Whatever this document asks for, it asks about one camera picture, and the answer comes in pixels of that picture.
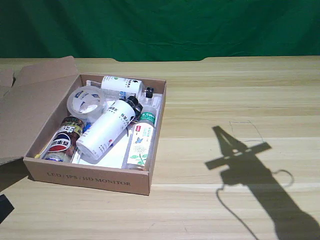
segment tape roll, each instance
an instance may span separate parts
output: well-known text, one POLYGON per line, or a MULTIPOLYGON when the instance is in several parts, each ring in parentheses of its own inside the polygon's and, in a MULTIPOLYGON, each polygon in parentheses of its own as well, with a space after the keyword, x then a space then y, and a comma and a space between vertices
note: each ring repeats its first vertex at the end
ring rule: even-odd
POLYGON ((66 106, 72 116, 94 123, 105 108, 105 94, 95 86, 83 86, 70 94, 66 106))

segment bottle with green leaf label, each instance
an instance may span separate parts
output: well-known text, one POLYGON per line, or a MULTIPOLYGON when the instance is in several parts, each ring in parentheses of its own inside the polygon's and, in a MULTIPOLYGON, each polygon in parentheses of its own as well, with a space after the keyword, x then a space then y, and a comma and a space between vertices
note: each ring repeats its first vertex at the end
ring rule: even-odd
POLYGON ((126 161, 127 169, 144 170, 153 143, 157 110, 144 106, 139 122, 133 127, 133 134, 126 161))

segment snack can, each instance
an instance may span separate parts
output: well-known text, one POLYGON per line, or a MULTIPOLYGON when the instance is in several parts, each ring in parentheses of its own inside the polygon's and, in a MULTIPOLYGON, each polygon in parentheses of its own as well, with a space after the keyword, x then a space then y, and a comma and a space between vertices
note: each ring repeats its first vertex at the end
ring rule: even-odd
POLYGON ((74 116, 66 117, 45 155, 45 160, 70 163, 76 150, 76 141, 83 133, 84 122, 74 116))

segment bottle label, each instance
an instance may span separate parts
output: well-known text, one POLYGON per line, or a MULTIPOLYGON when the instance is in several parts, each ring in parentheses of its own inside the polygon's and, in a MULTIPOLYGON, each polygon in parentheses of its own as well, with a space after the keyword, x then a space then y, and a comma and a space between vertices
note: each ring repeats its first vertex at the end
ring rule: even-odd
POLYGON ((140 120, 148 120, 148 121, 152 122, 153 124, 155 124, 156 117, 151 112, 143 112, 141 114, 140 120))
POLYGON ((127 164, 145 166, 153 132, 154 127, 146 122, 134 126, 127 164))

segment black nozzle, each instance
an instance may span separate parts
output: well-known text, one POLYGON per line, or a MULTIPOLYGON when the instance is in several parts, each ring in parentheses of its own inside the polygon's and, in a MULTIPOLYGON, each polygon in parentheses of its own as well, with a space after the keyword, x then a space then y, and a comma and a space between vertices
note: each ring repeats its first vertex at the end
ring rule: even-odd
POLYGON ((154 95, 153 87, 147 87, 145 90, 145 97, 148 99, 152 99, 153 95, 154 95))
POLYGON ((136 99, 134 96, 129 96, 125 102, 129 104, 133 109, 138 105, 138 99, 136 99))

